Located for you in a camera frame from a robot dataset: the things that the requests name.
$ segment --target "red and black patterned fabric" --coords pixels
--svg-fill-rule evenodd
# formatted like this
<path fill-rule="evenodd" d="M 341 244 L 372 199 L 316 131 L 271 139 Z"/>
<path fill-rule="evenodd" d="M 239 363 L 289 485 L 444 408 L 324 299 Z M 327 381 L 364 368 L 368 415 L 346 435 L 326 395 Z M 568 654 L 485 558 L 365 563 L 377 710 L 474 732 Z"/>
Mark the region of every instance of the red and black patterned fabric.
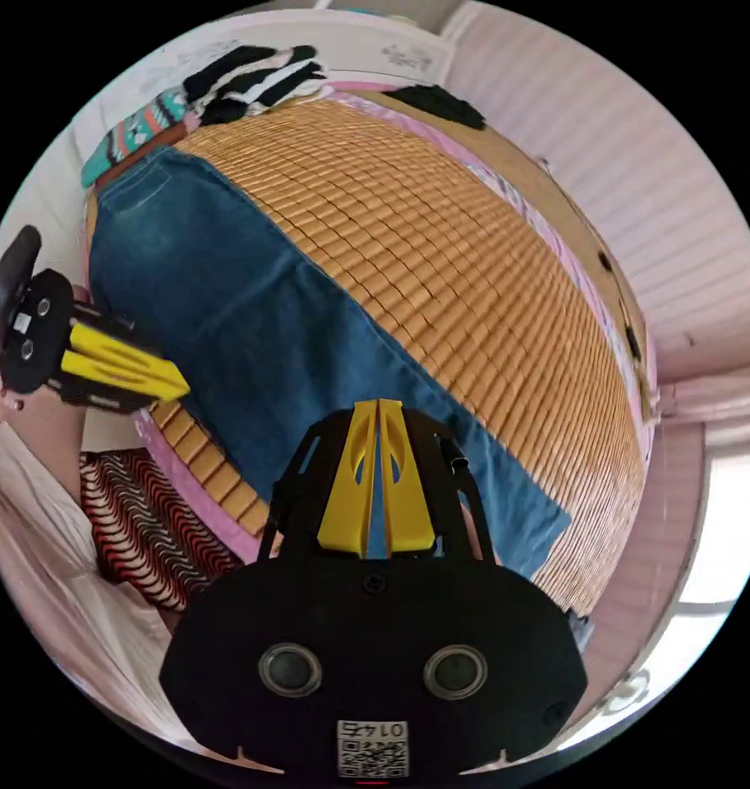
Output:
<path fill-rule="evenodd" d="M 85 453 L 81 482 L 101 575 L 127 581 L 157 608 L 183 611 L 193 594 L 241 564 L 147 450 Z"/>

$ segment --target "jeans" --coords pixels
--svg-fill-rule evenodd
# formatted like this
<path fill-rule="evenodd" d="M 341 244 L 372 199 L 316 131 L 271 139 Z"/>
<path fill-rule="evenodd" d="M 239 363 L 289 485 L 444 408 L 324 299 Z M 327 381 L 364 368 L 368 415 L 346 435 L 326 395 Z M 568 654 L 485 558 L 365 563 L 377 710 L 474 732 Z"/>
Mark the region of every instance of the jeans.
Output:
<path fill-rule="evenodd" d="M 568 525 L 511 453 L 203 159 L 158 148 L 100 192 L 90 287 L 177 365 L 184 406 L 266 501 L 311 424 L 388 398 L 453 429 L 507 567 L 533 575 Z M 381 521 L 375 490 L 374 558 Z"/>

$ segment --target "label sticker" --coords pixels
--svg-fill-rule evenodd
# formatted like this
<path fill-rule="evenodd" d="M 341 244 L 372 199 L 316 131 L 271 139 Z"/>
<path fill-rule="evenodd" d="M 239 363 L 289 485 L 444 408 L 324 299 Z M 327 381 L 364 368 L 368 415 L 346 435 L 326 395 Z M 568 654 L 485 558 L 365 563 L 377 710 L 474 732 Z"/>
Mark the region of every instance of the label sticker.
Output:
<path fill-rule="evenodd" d="M 407 721 L 338 721 L 342 778 L 404 778 L 409 768 Z"/>
<path fill-rule="evenodd" d="M 30 323 L 32 323 L 32 316 L 27 315 L 26 312 L 20 312 L 13 321 L 13 330 L 20 335 L 25 335 L 30 328 Z"/>

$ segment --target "bed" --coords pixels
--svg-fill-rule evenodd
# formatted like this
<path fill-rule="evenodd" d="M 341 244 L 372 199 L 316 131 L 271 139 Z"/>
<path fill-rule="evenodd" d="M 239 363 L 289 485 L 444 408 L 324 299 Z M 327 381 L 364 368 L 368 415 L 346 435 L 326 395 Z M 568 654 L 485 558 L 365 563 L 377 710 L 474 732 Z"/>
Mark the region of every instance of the bed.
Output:
<path fill-rule="evenodd" d="M 645 482 L 651 341 L 630 301 L 641 369 L 600 242 L 542 167 L 490 130 L 369 91 L 201 128 L 176 147 L 245 190 L 568 513 L 533 578 L 588 614 Z M 94 217 L 91 195 L 90 241 Z M 264 497 L 178 404 L 138 428 L 190 506 L 253 560 Z"/>

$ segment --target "bamboo mat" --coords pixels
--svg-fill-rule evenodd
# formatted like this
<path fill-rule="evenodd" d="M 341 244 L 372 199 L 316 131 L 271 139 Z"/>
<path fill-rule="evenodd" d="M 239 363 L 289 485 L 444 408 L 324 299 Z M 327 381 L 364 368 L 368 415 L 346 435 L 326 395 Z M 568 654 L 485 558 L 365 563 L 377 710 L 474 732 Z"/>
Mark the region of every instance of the bamboo mat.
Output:
<path fill-rule="evenodd" d="M 201 128 L 175 147 L 246 190 L 569 512 L 535 581 L 590 612 L 637 512 L 642 460 L 600 327 L 533 228 L 432 143 L 335 102 Z M 88 220 L 91 234 L 92 206 Z M 265 506 L 188 414 L 163 405 L 154 418 L 256 532 Z"/>
<path fill-rule="evenodd" d="M 627 278 L 619 268 L 613 253 L 603 239 L 591 231 L 588 224 L 580 217 L 584 216 L 580 208 L 559 189 L 545 168 L 531 158 L 525 151 L 494 129 L 471 129 L 460 123 L 445 121 L 434 115 L 422 112 L 390 96 L 373 90 L 350 90 L 349 93 L 361 96 L 383 107 L 396 110 L 410 118 L 422 121 L 429 126 L 451 137 L 475 154 L 481 161 L 488 164 L 495 172 L 503 176 L 520 194 L 536 208 L 539 213 L 553 226 L 558 235 L 566 242 L 569 249 L 582 263 L 586 273 L 596 286 L 605 305 L 617 326 L 621 326 L 619 308 L 619 289 L 612 275 L 602 268 L 599 262 L 599 250 L 604 249 L 613 264 L 619 278 L 623 299 L 629 319 L 637 334 L 642 358 L 646 356 L 646 322 L 637 299 L 627 282 Z M 623 341 L 627 343 L 626 334 L 621 332 Z"/>

